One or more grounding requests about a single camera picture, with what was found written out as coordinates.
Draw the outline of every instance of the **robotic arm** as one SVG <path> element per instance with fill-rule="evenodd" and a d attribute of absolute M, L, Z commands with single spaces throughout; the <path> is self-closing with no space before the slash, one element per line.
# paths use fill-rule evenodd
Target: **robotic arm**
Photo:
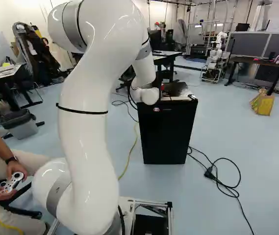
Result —
<path fill-rule="evenodd" d="M 35 174 L 34 197 L 78 235 L 102 235 L 117 214 L 119 187 L 106 146 L 105 121 L 114 81 L 133 64 L 136 97 L 159 99 L 144 18 L 131 0 L 74 0 L 54 8 L 48 30 L 62 48 L 84 53 L 64 82 L 58 129 L 66 158 Z"/>

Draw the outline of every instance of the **white game controller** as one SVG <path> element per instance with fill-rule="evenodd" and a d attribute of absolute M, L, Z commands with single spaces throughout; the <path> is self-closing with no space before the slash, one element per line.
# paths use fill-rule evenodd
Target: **white game controller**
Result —
<path fill-rule="evenodd" d="M 16 171 L 12 174 L 12 178 L 7 181 L 0 183 L 0 187 L 3 187 L 0 193 L 10 193 L 14 188 L 17 187 L 18 183 L 24 178 L 24 174 L 20 171 Z"/>

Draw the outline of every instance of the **cubicle partition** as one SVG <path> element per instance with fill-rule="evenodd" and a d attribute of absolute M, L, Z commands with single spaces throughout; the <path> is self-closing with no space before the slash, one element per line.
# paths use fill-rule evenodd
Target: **cubicle partition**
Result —
<path fill-rule="evenodd" d="M 231 56 L 267 59 L 271 52 L 279 54 L 279 32 L 233 32 L 228 38 L 226 51 L 230 51 Z M 273 82 L 276 73 L 276 68 L 258 66 L 251 79 Z"/>

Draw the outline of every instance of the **trash can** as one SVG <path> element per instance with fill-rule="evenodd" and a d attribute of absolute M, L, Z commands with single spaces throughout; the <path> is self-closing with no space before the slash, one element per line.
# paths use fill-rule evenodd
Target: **trash can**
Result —
<path fill-rule="evenodd" d="M 38 133 L 36 116 L 31 114 L 28 109 L 22 109 L 0 117 L 0 124 L 5 130 L 21 140 Z"/>

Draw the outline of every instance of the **person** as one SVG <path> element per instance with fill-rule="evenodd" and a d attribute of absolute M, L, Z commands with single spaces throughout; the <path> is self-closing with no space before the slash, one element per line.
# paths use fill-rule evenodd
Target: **person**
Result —
<path fill-rule="evenodd" d="M 0 180 L 10 179 L 12 173 L 20 171 L 24 174 L 24 180 L 33 175 L 37 169 L 49 160 L 43 155 L 35 155 L 18 150 L 10 150 L 5 142 L 0 138 Z M 0 201 L 8 200 L 16 190 L 11 193 L 0 193 Z M 24 232 L 24 235 L 43 235 L 47 231 L 44 221 L 32 219 L 28 216 L 13 214 L 0 206 L 0 221 L 5 225 L 16 227 Z M 16 230 L 0 226 L 0 235 L 15 235 Z"/>

